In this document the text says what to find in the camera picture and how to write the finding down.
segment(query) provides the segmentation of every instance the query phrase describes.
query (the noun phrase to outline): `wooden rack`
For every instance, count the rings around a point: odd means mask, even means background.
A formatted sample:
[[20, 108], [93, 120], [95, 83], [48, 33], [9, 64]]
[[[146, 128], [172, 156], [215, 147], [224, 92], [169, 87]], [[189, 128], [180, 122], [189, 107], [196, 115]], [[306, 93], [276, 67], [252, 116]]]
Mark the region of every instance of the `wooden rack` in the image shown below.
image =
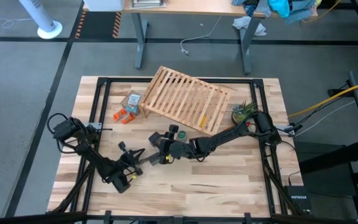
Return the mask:
[[231, 90], [161, 66], [140, 101], [140, 112], [158, 113], [206, 134], [216, 134]]

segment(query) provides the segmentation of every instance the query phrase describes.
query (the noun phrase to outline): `floor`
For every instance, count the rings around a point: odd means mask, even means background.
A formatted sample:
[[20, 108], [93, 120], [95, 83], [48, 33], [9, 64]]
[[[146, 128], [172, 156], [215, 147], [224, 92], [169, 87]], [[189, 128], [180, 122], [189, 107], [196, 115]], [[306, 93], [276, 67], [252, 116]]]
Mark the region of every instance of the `floor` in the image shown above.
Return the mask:
[[[69, 37], [81, 0], [42, 0], [53, 19]], [[0, 17], [22, 19], [29, 16], [18, 1], [0, 0]], [[208, 33], [217, 16], [144, 15], [150, 22], [148, 38], [189, 38]], [[223, 17], [211, 35], [213, 39], [238, 39], [232, 27], [235, 17]], [[33, 21], [1, 27], [0, 37], [36, 37]], [[310, 23], [285, 26], [281, 19], [262, 21], [267, 28], [262, 40], [358, 40], [358, 16], [352, 10], [333, 10]], [[122, 15], [119, 38], [134, 38], [131, 17]], [[242, 77], [237, 44], [147, 44], [141, 70], [134, 68], [134, 43], [81, 43], [72, 45], [51, 114], [72, 111], [77, 86], [83, 75], [153, 75], [160, 65], [193, 76]], [[0, 216], [28, 149], [57, 73], [65, 42], [0, 42]], [[348, 72], [358, 69], [358, 46], [252, 45], [252, 77], [279, 78], [288, 114], [327, 98], [328, 88], [344, 84]], [[350, 102], [341, 100], [312, 117], [310, 126], [335, 108]], [[351, 144], [358, 141], [358, 110], [355, 105], [326, 118], [299, 141]], [[16, 215], [45, 212], [60, 153], [48, 132], [43, 133], [30, 176]], [[319, 177], [304, 177], [320, 181]], [[351, 200], [314, 195], [316, 215], [341, 219], [355, 218]]]

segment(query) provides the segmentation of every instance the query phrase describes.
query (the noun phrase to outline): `yellow black tape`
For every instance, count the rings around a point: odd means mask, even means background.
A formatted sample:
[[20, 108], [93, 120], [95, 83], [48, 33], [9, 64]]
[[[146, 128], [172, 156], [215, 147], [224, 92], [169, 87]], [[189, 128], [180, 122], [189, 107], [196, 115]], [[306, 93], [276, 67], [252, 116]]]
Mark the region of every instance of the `yellow black tape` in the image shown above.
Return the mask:
[[117, 12], [116, 20], [114, 21], [114, 28], [112, 28], [112, 37], [114, 38], [118, 37], [120, 23], [121, 23], [121, 12]]
[[79, 39], [79, 38], [80, 38], [82, 26], [83, 26], [84, 20], [85, 20], [85, 14], [86, 14], [86, 11], [83, 11], [83, 12], [82, 12], [82, 15], [81, 15], [80, 22], [78, 23], [77, 32], [76, 32], [76, 34], [75, 34], [75, 38], [76, 38], [76, 39]]

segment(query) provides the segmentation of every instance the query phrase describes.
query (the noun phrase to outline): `orange clip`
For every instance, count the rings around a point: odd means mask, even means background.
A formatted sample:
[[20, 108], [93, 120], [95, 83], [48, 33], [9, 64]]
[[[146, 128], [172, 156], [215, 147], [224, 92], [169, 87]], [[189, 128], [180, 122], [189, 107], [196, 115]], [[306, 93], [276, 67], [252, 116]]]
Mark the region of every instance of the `orange clip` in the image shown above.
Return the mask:
[[117, 113], [113, 115], [114, 121], [117, 122], [120, 118], [122, 118], [125, 114], [127, 114], [127, 111], [125, 109], [119, 110]]
[[135, 116], [130, 114], [128, 117], [122, 119], [122, 123], [127, 124], [128, 122], [132, 121], [133, 119], [135, 119]]

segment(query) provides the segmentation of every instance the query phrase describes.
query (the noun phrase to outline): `wooden desk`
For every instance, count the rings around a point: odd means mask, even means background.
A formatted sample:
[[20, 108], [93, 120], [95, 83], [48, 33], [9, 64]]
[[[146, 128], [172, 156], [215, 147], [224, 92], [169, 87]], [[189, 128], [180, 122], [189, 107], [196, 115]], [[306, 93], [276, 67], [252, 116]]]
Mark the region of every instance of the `wooden desk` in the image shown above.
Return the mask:
[[[132, 20], [134, 22], [137, 38], [137, 52], [135, 56], [135, 68], [137, 69], [140, 69], [142, 66], [143, 49], [145, 46], [145, 37], [148, 26], [147, 20], [141, 19], [140, 13], [246, 16], [244, 8], [242, 6], [233, 6], [231, 4], [231, 0], [165, 0], [167, 4], [166, 7], [151, 9], [131, 9], [131, 2], [131, 0], [125, 0], [123, 12], [131, 13]], [[84, 4], [83, 10], [89, 10], [86, 4]], [[315, 19], [317, 16], [317, 11], [314, 9], [310, 19]], [[274, 12], [272, 17], [278, 17], [278, 14]], [[252, 38], [254, 38], [254, 33], [260, 23], [260, 20], [264, 18], [265, 16], [263, 13], [254, 12], [254, 16], [249, 23], [247, 32], [245, 32], [245, 29], [240, 30], [242, 65], [245, 75], [248, 75], [251, 72], [249, 45]]]
[[[81, 79], [72, 116], [82, 122], [89, 119], [97, 79], [98, 77]], [[121, 141], [125, 142], [128, 149], [146, 148], [142, 157], [149, 156], [157, 152], [157, 149], [150, 145], [148, 137], [154, 131], [164, 133], [170, 124], [178, 124], [153, 113], [147, 119], [138, 116], [129, 124], [115, 123], [112, 120], [113, 114], [122, 108], [122, 99], [131, 90], [143, 93], [148, 84], [112, 83], [103, 128], [113, 128], [113, 131], [103, 131], [99, 148], [103, 156], [118, 159], [121, 152], [117, 145]], [[246, 84], [225, 83], [222, 86], [233, 90], [220, 126], [223, 130], [232, 125], [232, 106], [244, 100], [251, 101], [251, 95], [249, 85]], [[278, 79], [264, 79], [264, 86], [273, 122], [288, 124]], [[99, 98], [99, 104], [102, 100], [103, 94]], [[178, 125], [180, 130], [188, 133], [188, 138], [203, 135]], [[288, 137], [283, 137], [283, 140], [293, 144]], [[290, 146], [280, 144], [277, 146], [277, 157], [283, 184], [288, 184], [288, 175], [299, 171], [296, 152]], [[74, 186], [79, 163], [80, 157], [76, 154], [62, 154], [48, 205], [49, 210], [57, 207]], [[131, 187], [123, 194], [117, 193], [111, 184], [102, 183], [100, 176], [96, 174], [88, 214], [104, 215], [105, 210], [111, 210], [114, 215], [130, 216], [243, 217], [245, 212], [249, 212], [252, 217], [270, 216], [260, 149], [254, 138], [239, 138], [223, 144], [204, 162], [180, 159], [164, 166], [157, 164], [152, 167], [145, 163], [141, 165], [141, 169], [144, 171], [143, 175], [134, 179]], [[291, 182], [294, 185], [302, 185], [301, 175], [292, 175]], [[272, 186], [276, 212], [280, 212], [278, 193], [273, 184]], [[82, 190], [79, 209], [82, 207], [83, 196]]]

